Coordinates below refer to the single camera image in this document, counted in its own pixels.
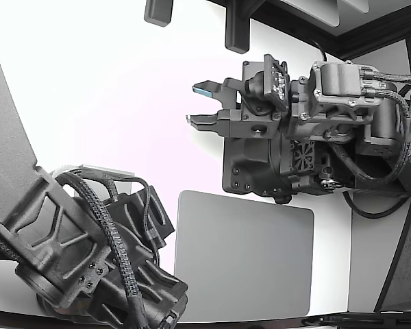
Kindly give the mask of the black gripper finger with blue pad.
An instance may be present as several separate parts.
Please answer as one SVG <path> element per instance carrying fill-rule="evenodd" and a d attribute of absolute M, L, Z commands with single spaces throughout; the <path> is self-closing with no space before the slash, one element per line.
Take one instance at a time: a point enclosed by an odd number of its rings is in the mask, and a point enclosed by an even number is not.
<path fill-rule="evenodd" d="M 217 100 L 222 109 L 236 108 L 236 93 L 239 87 L 239 80 L 226 78 L 224 82 L 217 83 L 211 80 L 196 83 L 192 86 L 192 91 L 199 95 Z"/>

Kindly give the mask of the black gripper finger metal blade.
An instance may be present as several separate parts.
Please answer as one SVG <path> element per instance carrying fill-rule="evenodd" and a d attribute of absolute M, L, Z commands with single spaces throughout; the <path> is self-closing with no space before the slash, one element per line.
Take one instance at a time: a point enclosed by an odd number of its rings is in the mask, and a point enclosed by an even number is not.
<path fill-rule="evenodd" d="M 230 111 L 219 110 L 216 114 L 186 115 L 189 125 L 200 132 L 214 132 L 222 137 L 229 137 Z"/>

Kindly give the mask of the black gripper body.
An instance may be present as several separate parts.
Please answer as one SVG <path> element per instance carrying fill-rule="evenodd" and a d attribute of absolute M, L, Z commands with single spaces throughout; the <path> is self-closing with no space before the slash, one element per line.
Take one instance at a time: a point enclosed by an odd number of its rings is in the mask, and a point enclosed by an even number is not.
<path fill-rule="evenodd" d="M 249 62 L 242 68 L 239 113 L 231 114 L 233 138 L 272 139 L 290 107 L 290 77 L 286 62 Z"/>

